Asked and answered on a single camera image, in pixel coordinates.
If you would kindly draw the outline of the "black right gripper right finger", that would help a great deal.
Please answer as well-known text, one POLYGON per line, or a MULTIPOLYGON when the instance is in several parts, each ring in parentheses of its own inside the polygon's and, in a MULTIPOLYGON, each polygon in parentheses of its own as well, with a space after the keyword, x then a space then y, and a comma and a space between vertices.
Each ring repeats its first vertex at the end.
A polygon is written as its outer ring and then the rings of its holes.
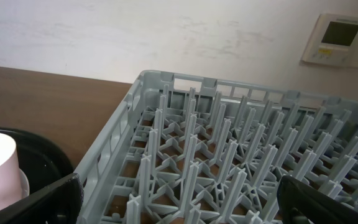
POLYGON ((358 223, 358 212, 289 175, 280 180, 277 200, 284 224, 358 223))

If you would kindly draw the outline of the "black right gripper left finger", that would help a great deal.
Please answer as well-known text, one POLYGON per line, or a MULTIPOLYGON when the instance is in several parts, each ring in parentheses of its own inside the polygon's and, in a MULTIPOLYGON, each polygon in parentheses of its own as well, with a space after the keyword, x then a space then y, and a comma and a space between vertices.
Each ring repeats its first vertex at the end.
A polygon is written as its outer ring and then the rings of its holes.
POLYGON ((75 224, 83 199, 80 176, 72 173, 0 210, 0 224, 75 224))

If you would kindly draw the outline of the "white round plate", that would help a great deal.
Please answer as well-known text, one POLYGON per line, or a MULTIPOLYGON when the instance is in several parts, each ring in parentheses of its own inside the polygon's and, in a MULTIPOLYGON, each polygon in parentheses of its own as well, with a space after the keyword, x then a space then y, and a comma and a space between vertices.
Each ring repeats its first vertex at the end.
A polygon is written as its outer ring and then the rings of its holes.
POLYGON ((22 189, 22 198, 26 198, 30 195, 30 185, 26 174, 20 169, 20 180, 22 189))

